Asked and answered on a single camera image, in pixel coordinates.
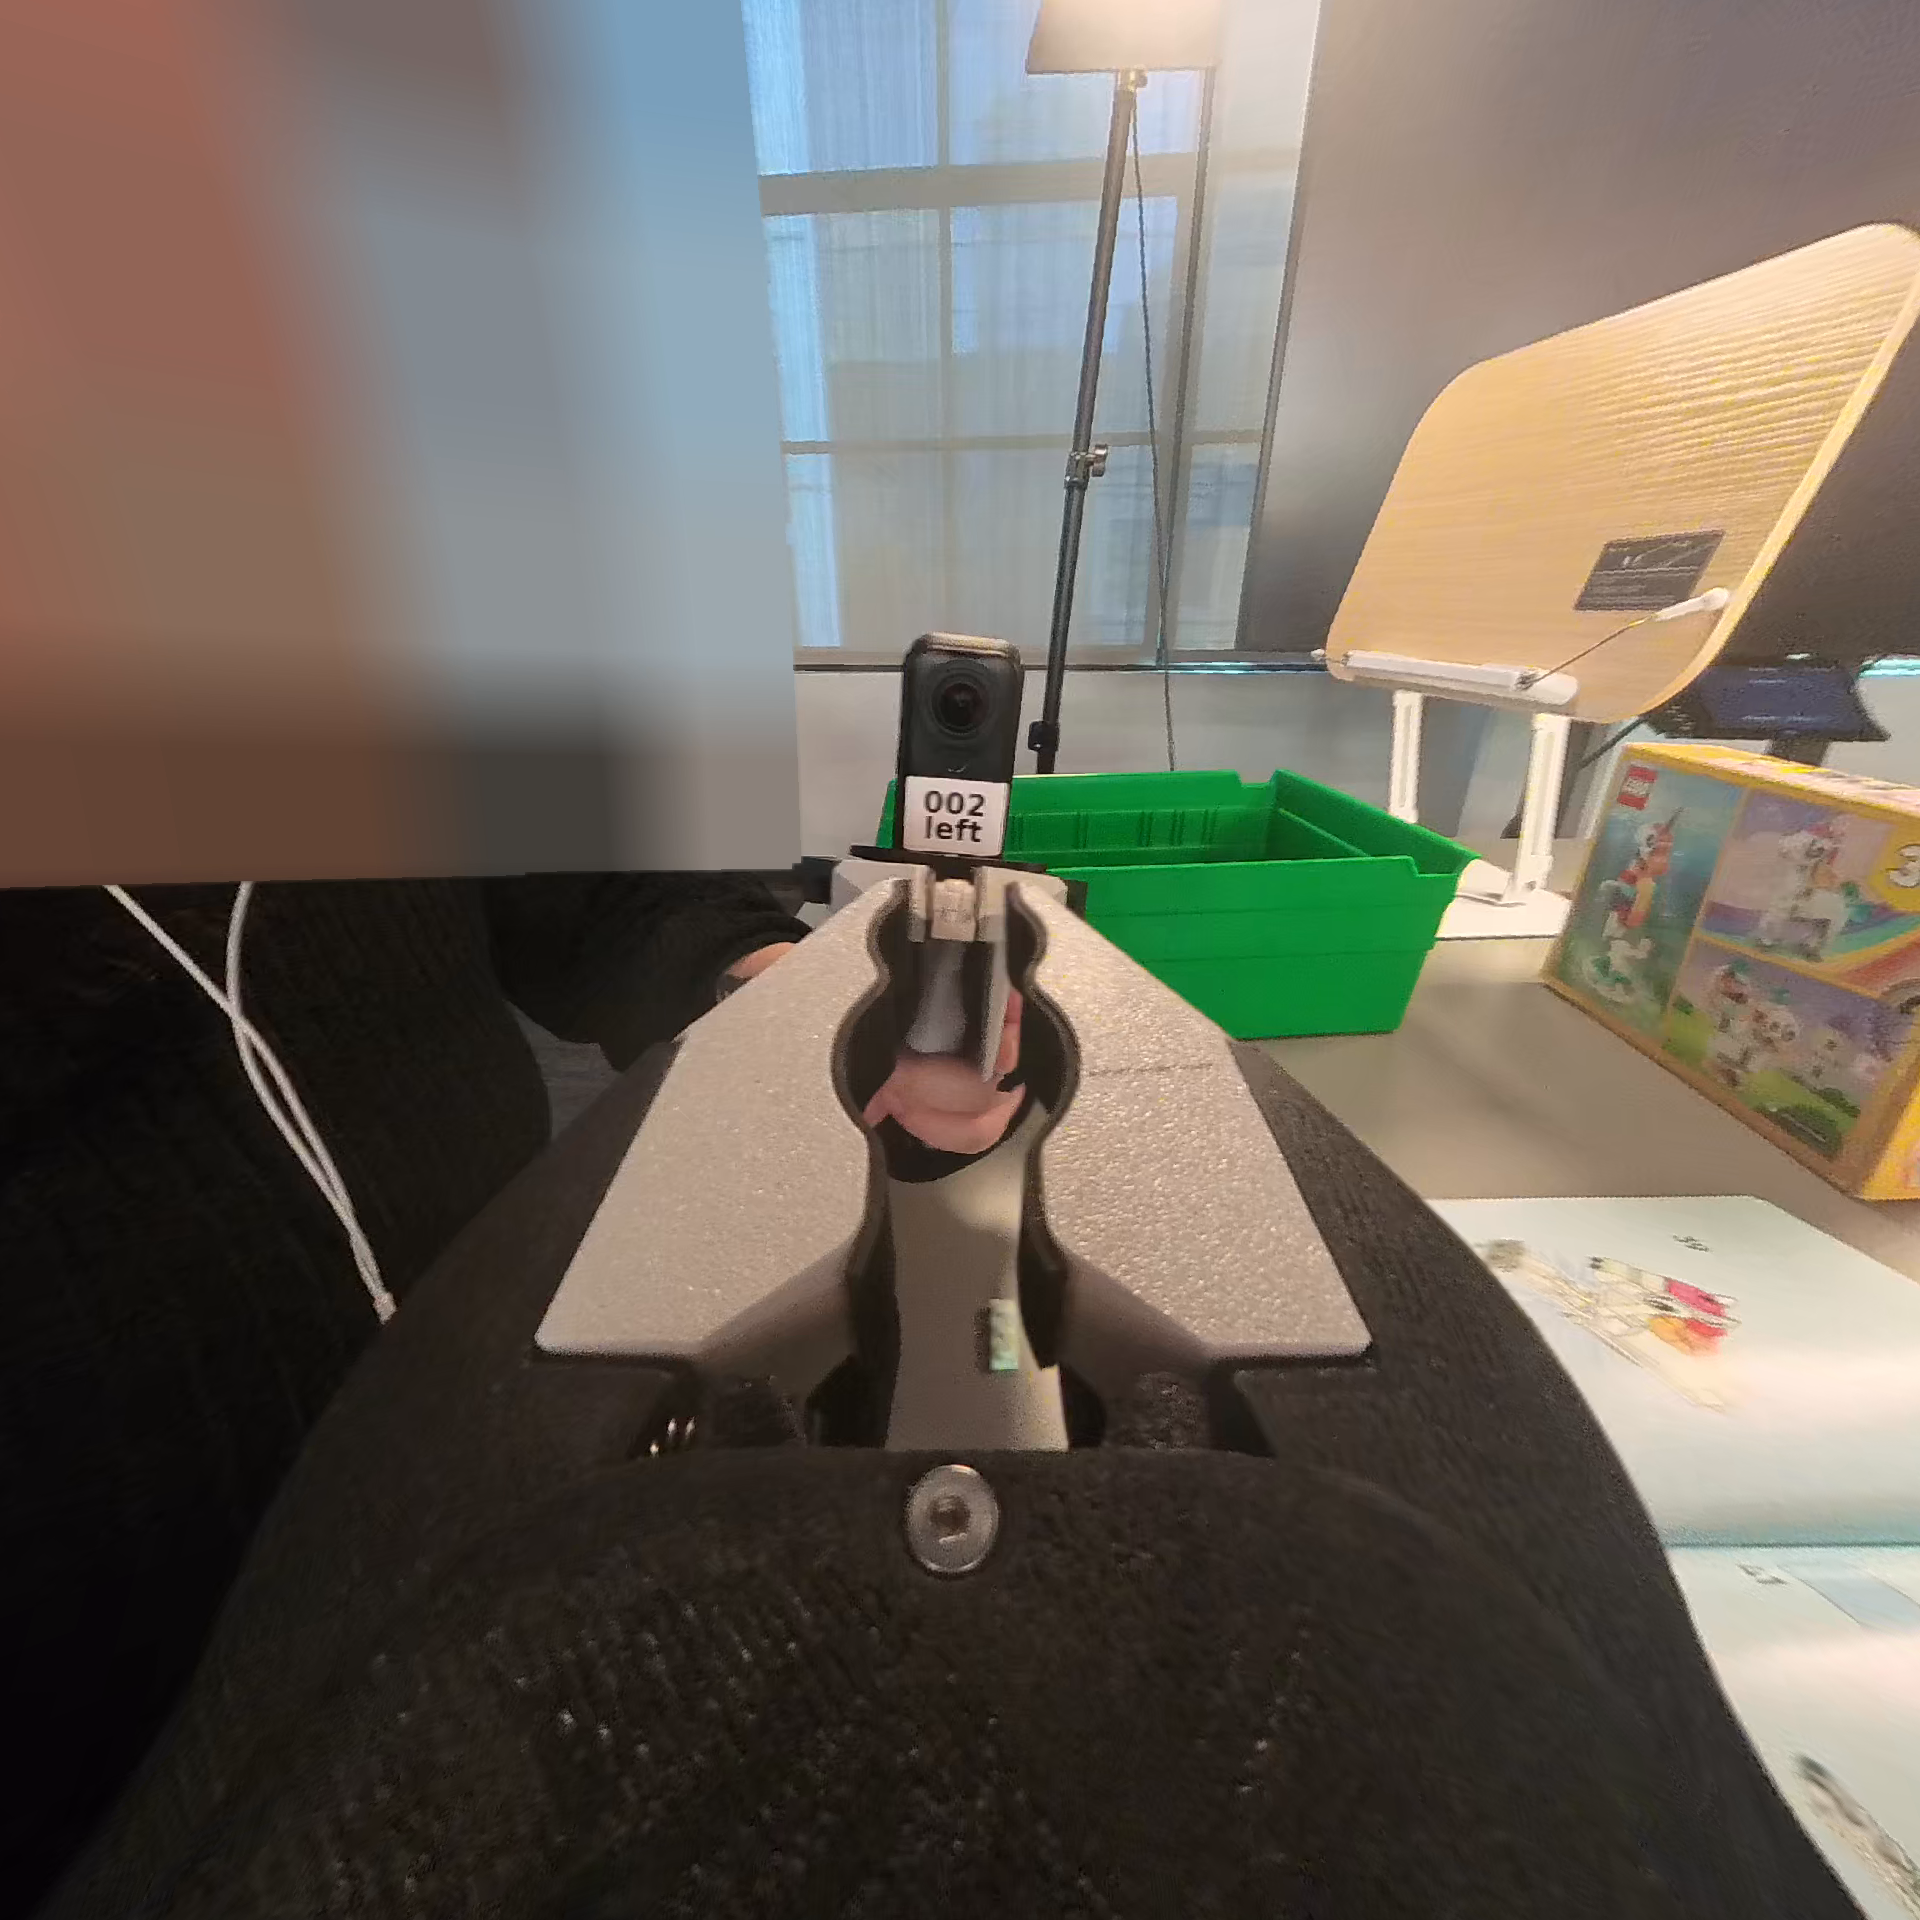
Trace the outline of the wooden book stand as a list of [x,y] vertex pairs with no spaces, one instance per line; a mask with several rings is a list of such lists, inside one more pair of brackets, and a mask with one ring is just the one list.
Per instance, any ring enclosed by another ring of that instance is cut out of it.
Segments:
[[1456,375],[1410,435],[1332,613],[1332,680],[1391,695],[1386,815],[1420,823],[1424,708],[1526,719],[1520,841],[1444,940],[1541,940],[1572,728],[1708,671],[1914,324],[1917,240],[1870,225]]

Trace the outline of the black light stand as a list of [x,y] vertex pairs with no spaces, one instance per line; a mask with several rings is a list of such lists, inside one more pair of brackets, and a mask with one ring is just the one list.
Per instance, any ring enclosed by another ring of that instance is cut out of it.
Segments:
[[1217,63],[1221,5],[1174,2],[1042,2],[1025,44],[1029,79],[1110,80],[1110,114],[1100,162],[1087,315],[1078,349],[1072,437],[1062,466],[1062,517],[1047,623],[1039,714],[1025,746],[1039,778],[1052,778],[1062,748],[1065,674],[1072,607],[1093,482],[1109,450],[1096,442],[1096,391],[1112,300],[1120,207],[1136,156],[1141,93],[1156,73],[1208,76]]

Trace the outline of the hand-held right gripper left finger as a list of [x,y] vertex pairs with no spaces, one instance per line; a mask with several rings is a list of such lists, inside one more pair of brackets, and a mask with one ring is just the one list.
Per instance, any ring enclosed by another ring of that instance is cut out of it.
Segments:
[[874,1227],[848,1034],[910,901],[880,877],[694,1023],[534,1333],[542,1356],[826,1373],[857,1351]]

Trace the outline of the person's left forearm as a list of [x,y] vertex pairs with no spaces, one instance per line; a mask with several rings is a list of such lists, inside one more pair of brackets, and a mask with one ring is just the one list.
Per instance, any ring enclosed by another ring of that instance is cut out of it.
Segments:
[[760,880],[735,873],[497,876],[477,899],[512,1008],[616,1071],[806,940]]

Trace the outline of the person's black sweater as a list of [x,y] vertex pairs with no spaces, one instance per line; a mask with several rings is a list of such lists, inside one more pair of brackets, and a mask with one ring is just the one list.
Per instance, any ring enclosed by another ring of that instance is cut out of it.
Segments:
[[[280,883],[244,1000],[390,1297],[546,1140],[488,880]],[[229,1023],[103,889],[2,914],[4,1915],[31,1914],[201,1657],[376,1331]]]

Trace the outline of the person's left hand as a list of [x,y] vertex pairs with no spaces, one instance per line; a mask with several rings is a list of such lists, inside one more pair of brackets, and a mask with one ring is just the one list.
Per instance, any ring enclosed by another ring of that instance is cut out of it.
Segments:
[[1023,1104],[1023,1000],[1008,993],[991,1068],[956,1053],[901,1047],[887,1080],[866,1101],[861,1125],[894,1125],[935,1153],[962,1159],[989,1153],[1015,1128]]

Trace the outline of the large window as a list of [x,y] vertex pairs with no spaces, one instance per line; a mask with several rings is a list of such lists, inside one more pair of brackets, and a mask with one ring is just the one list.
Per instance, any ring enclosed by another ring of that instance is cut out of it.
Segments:
[[[742,5],[805,667],[917,633],[1042,665],[1112,76],[1029,76],[1039,5]],[[1141,91],[1072,660],[1224,657],[1319,5],[1224,5]]]

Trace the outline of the yellow lego set box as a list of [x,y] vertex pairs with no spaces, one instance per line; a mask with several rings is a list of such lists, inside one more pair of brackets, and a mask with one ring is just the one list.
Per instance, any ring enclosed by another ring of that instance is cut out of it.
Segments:
[[1542,983],[1834,1188],[1914,1202],[1914,784],[1623,753]]

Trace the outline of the green plastic bin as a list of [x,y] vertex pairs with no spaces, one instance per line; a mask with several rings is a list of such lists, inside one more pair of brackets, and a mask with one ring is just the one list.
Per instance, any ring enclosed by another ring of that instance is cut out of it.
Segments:
[[1473,863],[1294,773],[1021,776],[1006,852],[1234,1041],[1399,1029]]

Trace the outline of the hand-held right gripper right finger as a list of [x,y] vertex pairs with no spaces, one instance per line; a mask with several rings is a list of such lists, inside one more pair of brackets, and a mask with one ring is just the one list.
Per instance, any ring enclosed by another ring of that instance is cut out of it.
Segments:
[[1020,1289],[1080,1379],[1343,1363],[1370,1336],[1232,1039],[1039,884],[1006,889],[1021,994]]

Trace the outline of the open lego instruction booklet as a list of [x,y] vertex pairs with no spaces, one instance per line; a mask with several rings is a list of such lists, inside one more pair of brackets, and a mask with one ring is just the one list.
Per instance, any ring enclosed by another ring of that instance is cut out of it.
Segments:
[[1914,1283],[1753,1196],[1444,1199],[1634,1482],[1863,1915],[1917,1915]]

